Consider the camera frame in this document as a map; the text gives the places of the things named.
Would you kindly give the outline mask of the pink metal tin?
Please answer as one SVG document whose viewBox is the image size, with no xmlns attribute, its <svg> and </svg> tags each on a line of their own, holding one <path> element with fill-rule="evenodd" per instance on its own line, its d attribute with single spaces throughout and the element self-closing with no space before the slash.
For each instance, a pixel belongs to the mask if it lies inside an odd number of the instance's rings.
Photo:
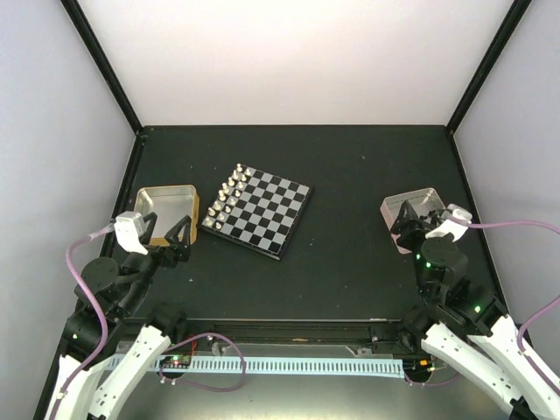
<svg viewBox="0 0 560 420">
<path fill-rule="evenodd" d="M 388 230 L 392 228 L 397 219 L 404 201 L 408 201 L 415 212 L 425 218 L 436 211 L 445 210 L 445 205 L 440 199 L 438 192 L 432 187 L 388 196 L 382 201 L 380 207 L 382 218 Z"/>
</svg>

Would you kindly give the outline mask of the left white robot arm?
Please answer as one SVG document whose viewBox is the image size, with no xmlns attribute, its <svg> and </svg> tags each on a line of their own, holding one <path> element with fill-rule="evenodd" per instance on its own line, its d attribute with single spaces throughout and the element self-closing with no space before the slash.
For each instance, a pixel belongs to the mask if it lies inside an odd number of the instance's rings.
<svg viewBox="0 0 560 420">
<path fill-rule="evenodd" d="M 157 220 L 155 213 L 121 213 L 106 227 L 66 249 L 66 266 L 76 282 L 74 293 L 79 303 L 62 333 L 57 379 L 45 418 L 116 418 L 148 366 L 167 348 L 177 349 L 186 343 L 185 312 L 170 304 L 157 304 L 117 368 L 106 380 L 101 378 L 157 270 L 174 268 L 190 258 L 191 216 L 185 215 L 170 228 L 164 246 L 150 243 Z M 125 261 L 98 257 L 78 271 L 75 249 L 109 233 L 115 233 L 127 252 Z"/>
</svg>

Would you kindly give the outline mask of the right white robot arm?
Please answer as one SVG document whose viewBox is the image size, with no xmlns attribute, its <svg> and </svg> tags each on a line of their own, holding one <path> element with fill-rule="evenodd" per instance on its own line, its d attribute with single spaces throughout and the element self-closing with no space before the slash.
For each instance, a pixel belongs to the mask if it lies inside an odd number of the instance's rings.
<svg viewBox="0 0 560 420">
<path fill-rule="evenodd" d="M 464 208 L 420 215 L 405 200 L 390 232 L 413 257 L 422 305 L 397 332 L 400 347 L 421 349 L 464 376 L 511 419 L 557 419 L 559 378 L 526 341 L 506 306 L 467 275 L 458 241 L 473 227 Z"/>
</svg>

